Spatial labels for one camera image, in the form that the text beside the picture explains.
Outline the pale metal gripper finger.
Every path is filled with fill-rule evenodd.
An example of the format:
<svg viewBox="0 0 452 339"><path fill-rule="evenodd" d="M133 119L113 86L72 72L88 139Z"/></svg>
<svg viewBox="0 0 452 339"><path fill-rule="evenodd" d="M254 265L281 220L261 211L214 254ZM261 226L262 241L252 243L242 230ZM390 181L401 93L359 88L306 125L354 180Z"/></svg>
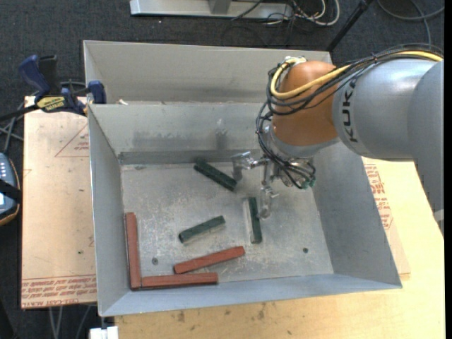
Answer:
<svg viewBox="0 0 452 339"><path fill-rule="evenodd" d="M231 157L232 161L232 176L237 182L242 180L243 171L254 168L255 160L251 156L250 151L237 153Z"/></svg>
<svg viewBox="0 0 452 339"><path fill-rule="evenodd" d="M258 217L261 220L268 219L271 216L271 209L274 200L279 197L279 193L273 190L271 186L264 186L261 188L260 192L260 209L258 212Z"/></svg>

